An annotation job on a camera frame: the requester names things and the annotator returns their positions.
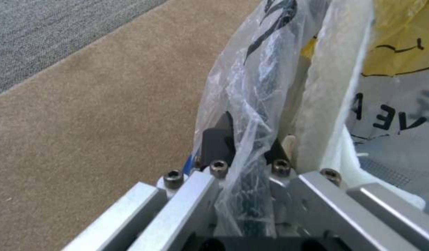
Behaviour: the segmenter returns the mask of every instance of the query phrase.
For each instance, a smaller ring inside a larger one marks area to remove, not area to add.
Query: metal plate
[[[180,250],[192,233],[212,234],[209,224],[215,217],[213,203],[218,194],[213,176],[192,173],[128,250]]]
[[[166,201],[164,190],[139,182],[63,250],[125,250]]]
[[[417,250],[318,172],[289,184],[294,219],[311,236],[338,235],[352,250]]]
[[[429,250],[429,216],[380,184],[366,184],[347,191],[381,221],[420,250]]]

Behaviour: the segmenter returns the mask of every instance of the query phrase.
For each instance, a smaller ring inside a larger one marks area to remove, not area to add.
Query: carpet
[[[0,0],[0,93],[165,0]]]
[[[258,0],[169,0],[0,94],[0,250],[57,250],[181,168],[205,79]]]

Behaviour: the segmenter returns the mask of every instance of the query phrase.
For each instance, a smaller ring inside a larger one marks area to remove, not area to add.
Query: transparent plastic wrap
[[[229,111],[236,155],[216,201],[217,232],[275,235],[269,168],[264,152],[275,141],[302,47],[320,29],[326,0],[265,0],[232,36],[209,73],[199,106],[192,156],[203,130]]]

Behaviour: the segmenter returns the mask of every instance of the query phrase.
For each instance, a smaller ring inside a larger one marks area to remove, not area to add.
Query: screw
[[[165,187],[169,189],[178,189],[184,183],[184,176],[181,171],[172,170],[163,175],[163,181],[165,183]]]
[[[225,178],[228,172],[228,164],[223,160],[214,160],[210,163],[210,173],[216,178]]]
[[[284,159],[276,159],[272,163],[272,173],[278,177],[287,177],[291,174],[291,164]]]
[[[340,186],[340,182],[342,181],[342,176],[336,170],[330,168],[323,168],[320,171],[321,175],[327,178],[329,181],[334,183],[336,186]]]

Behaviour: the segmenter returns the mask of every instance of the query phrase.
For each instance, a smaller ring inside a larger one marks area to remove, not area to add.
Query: plastic bag
[[[429,214],[429,0],[374,0],[374,39],[347,127],[361,168]]]
[[[232,36],[209,73],[199,106],[194,149],[202,132],[229,111],[236,155],[216,201],[218,232],[275,235],[269,168],[264,152],[275,141],[301,48],[320,29],[324,0],[265,0]]]

